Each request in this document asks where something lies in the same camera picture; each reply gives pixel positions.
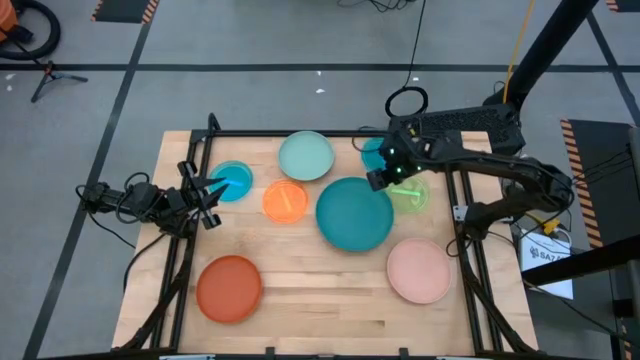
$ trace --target gray floor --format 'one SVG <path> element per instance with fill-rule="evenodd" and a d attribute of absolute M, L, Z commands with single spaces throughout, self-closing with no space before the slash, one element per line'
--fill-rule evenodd
<path fill-rule="evenodd" d="M 63 25 L 54 60 L 129 62 L 140 25 L 90 22 L 92 1 L 43 2 Z M 556 4 L 536 3 L 520 58 Z M 429 0 L 416 62 L 507 64 L 526 7 L 525 0 Z M 639 15 L 613 14 L 604 3 L 594 13 L 617 61 L 639 65 Z M 140 63 L 406 63 L 418 15 L 419 2 L 380 15 L 367 4 L 343 9 L 322 0 L 161 0 Z M 38 23 L 36 17 L 27 20 Z M 555 64 L 606 65 L 586 23 Z M 81 75 L 89 77 L 89 83 L 54 84 L 41 101 L 30 104 L 40 74 L 0 71 L 0 164 L 5 169 L 0 185 L 5 203 L 12 205 L 0 220 L 5 230 L 0 240 L 2 359 L 24 353 L 78 205 L 73 188 L 87 179 L 124 73 Z M 413 77 L 429 92 L 430 110 L 435 111 L 480 104 L 505 74 L 416 72 Z M 162 133 L 204 127 L 211 111 L 226 129 L 384 126 L 384 101 L 405 78 L 405 72 L 383 71 L 136 72 L 100 179 L 119 185 L 135 171 L 152 172 Z M 640 96 L 640 74 L 625 74 L 625 79 Z M 394 103 L 398 113 L 417 107 L 417 99 L 410 96 Z M 521 117 L 525 152 L 567 172 L 559 119 L 633 123 L 608 72 L 545 74 Z M 577 205 L 572 210 L 576 244 L 587 248 L 580 211 Z M 111 216 L 99 219 L 136 240 L 135 226 L 123 226 Z M 122 275 L 131 256 L 131 249 L 85 223 L 39 356 L 109 349 Z M 606 273 L 576 281 L 575 290 L 581 308 L 615 326 Z M 530 294 L 529 300 L 543 350 L 611 357 L 607 335 L 554 299 Z"/>

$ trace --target black floor stripe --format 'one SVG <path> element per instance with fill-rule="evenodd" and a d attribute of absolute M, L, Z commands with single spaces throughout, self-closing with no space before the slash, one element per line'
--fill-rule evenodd
<path fill-rule="evenodd" d="M 113 109 L 111 110 L 109 121 L 107 122 L 107 126 L 102 135 L 102 140 L 100 141 L 100 145 L 98 147 L 96 157 L 93 161 L 93 165 L 91 166 L 91 171 L 89 172 L 89 177 L 87 178 L 86 184 L 95 184 L 98 182 L 98 178 L 100 176 L 100 173 L 102 172 L 104 162 L 107 158 L 107 152 L 109 151 L 111 140 L 113 139 L 113 134 L 115 133 L 116 126 L 118 125 L 120 114 L 122 113 L 122 108 L 127 99 L 129 88 L 131 87 L 131 82 L 135 74 L 135 66 L 138 64 L 140 56 L 142 55 L 142 49 L 144 47 L 144 43 L 147 40 L 147 36 L 149 35 L 150 27 L 151 24 L 143 25 L 142 29 L 140 30 L 136 46 L 133 50 L 133 54 L 131 55 L 131 60 L 129 61 L 129 65 L 127 66 L 122 84 L 120 85 L 120 90 L 118 91 L 118 95 L 116 96 L 115 102 L 113 104 Z M 62 290 L 64 279 L 67 276 L 69 266 L 71 265 L 71 259 L 73 258 L 73 253 L 75 252 L 76 245 L 78 244 L 78 239 L 80 238 L 80 233 L 82 231 L 82 226 L 84 225 L 86 216 L 86 212 L 84 212 L 80 204 L 78 204 L 78 208 L 76 209 L 76 213 L 71 223 L 71 228 L 69 229 L 69 233 L 67 234 L 67 238 L 62 248 L 62 254 L 58 259 L 58 264 L 56 265 L 56 268 L 54 270 L 53 278 L 49 283 L 47 294 L 45 295 L 42 307 L 40 308 L 40 312 L 38 313 L 38 317 L 36 318 L 35 325 L 33 327 L 33 330 L 31 331 L 31 336 L 29 337 L 29 342 L 24 352 L 24 359 L 35 359 L 38 357 L 38 353 L 40 352 L 40 348 L 42 346 L 42 341 L 44 340 L 44 337 L 47 333 L 49 321 L 51 320 L 51 316 L 53 315 L 56 303 L 58 302 L 58 297 L 60 296 L 60 291 Z"/>
<path fill-rule="evenodd" d="M 60 71 L 126 71 L 127 64 L 56 64 Z M 422 72 L 506 72 L 508 65 L 415 64 Z M 640 65 L 618 66 L 621 72 L 640 73 Z M 0 64 L 0 71 L 39 71 L 35 64 Z M 407 64 L 139 64 L 136 71 L 257 72 L 257 71 L 407 71 Z M 551 65 L 551 73 L 611 72 L 609 65 Z"/>
<path fill-rule="evenodd" d="M 633 118 L 633 122 L 636 125 L 640 125 L 640 109 L 638 109 L 638 103 L 636 103 L 636 99 L 633 96 L 633 93 L 629 89 L 629 85 L 624 78 L 624 75 L 620 71 L 620 67 L 618 66 L 618 62 L 613 56 L 613 52 L 607 43 L 607 40 L 604 38 L 604 34 L 602 33 L 602 29 L 600 29 L 600 25 L 596 20 L 596 17 L 593 13 L 589 13 L 587 16 L 587 22 L 591 27 L 591 31 L 600 46 L 600 50 L 602 51 L 602 55 L 604 55 L 605 60 L 607 60 L 607 64 L 611 68 L 611 73 L 613 74 L 613 78 L 618 85 L 618 90 L 620 90 L 620 95 L 624 100 L 624 103 L 627 105 L 627 109 L 629 109 L 629 113 L 631 113 L 631 117 Z"/>

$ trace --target tripod stand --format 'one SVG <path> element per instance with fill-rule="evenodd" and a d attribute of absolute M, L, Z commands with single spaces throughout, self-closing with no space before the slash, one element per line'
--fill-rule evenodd
<path fill-rule="evenodd" d="M 36 63 L 36 65 L 40 66 L 42 68 L 42 70 L 44 71 L 44 75 L 42 76 L 42 80 L 40 80 L 40 84 L 38 84 L 38 88 L 36 89 L 35 93 L 33 93 L 33 96 L 31 97 L 31 102 L 32 103 L 35 103 L 36 101 L 38 101 L 38 98 L 40 97 L 40 92 L 42 91 L 42 89 L 44 88 L 45 85 L 47 85 L 47 84 L 49 84 L 51 82 L 54 82 L 56 80 L 59 80 L 59 79 L 71 79 L 71 80 L 76 80 L 76 81 L 80 81 L 80 82 L 83 82 L 83 83 L 89 81 L 89 79 L 84 78 L 84 77 L 75 76 L 75 75 L 69 75 L 69 74 L 65 74 L 65 73 L 61 73 L 59 71 L 56 71 L 56 65 L 51 60 L 49 60 L 49 62 L 47 64 L 41 63 L 40 61 L 38 61 L 38 59 L 36 59 L 33 55 L 31 55 L 29 50 L 25 49 L 24 46 L 22 46 L 20 44 L 20 42 L 18 42 L 16 39 L 14 39 L 13 35 L 11 35 L 8 31 L 5 31 L 2 27 L 0 27 L 0 32 L 2 32 L 4 34 L 4 36 L 6 36 L 7 39 L 9 41 L 11 41 L 15 46 L 17 46 L 22 52 L 27 54 L 27 56 L 31 59 L 31 61 Z"/>

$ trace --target wooden table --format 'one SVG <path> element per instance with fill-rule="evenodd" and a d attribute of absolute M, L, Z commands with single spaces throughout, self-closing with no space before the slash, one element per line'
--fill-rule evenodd
<path fill-rule="evenodd" d="M 180 186 L 176 164 L 186 157 L 189 134 L 164 134 L 153 177 L 160 188 Z M 454 238 L 444 175 L 417 175 L 426 180 L 431 190 L 423 213 L 396 214 L 393 229 L 382 245 L 366 253 L 347 253 L 329 245 L 319 232 L 315 202 L 331 182 L 347 176 L 365 176 L 360 154 L 352 148 L 349 138 L 331 138 L 336 160 L 323 178 L 304 183 L 309 194 L 305 217 L 295 224 L 280 225 L 262 213 L 262 195 L 271 183 L 285 178 L 277 161 L 283 140 L 221 137 L 213 141 L 207 174 L 221 162 L 240 160 L 251 167 L 254 184 L 244 199 L 221 203 L 214 209 L 222 226 L 198 230 L 179 351 L 263 354 L 265 347 L 274 346 L 277 354 L 397 355 L 398 348 L 407 347 L 411 355 L 472 355 L 456 259 L 450 260 L 454 274 L 451 289 L 431 305 L 403 300 L 390 288 L 385 272 L 387 255 L 399 241 L 424 237 L 444 248 Z M 485 133 L 463 133 L 463 140 L 466 148 L 490 150 Z M 501 196 L 496 178 L 471 174 L 471 183 L 476 201 L 491 202 Z M 462 191 L 458 193 L 462 200 Z M 491 230 L 511 236 L 506 225 L 496 224 Z M 155 225 L 143 225 L 138 251 L 157 234 Z M 162 240 L 132 268 L 114 346 L 131 338 L 157 303 L 168 243 Z M 537 347 L 513 248 L 489 235 L 484 249 L 496 305 L 524 341 Z M 195 299 L 195 286 L 205 266 L 229 254 L 251 259 L 264 283 L 262 303 L 250 318 L 236 325 L 208 320 Z M 176 268 L 181 261 L 178 258 Z M 478 309 L 485 348 L 490 349 L 486 315 L 479 302 Z M 165 318 L 162 345 L 169 342 L 173 315 L 172 308 Z"/>

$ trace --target pink plate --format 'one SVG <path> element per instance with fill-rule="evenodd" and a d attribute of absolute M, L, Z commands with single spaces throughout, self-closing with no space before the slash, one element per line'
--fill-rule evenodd
<path fill-rule="evenodd" d="M 407 239 L 396 245 L 387 260 L 391 286 L 416 304 L 440 300 L 451 287 L 449 259 L 427 239 Z"/>

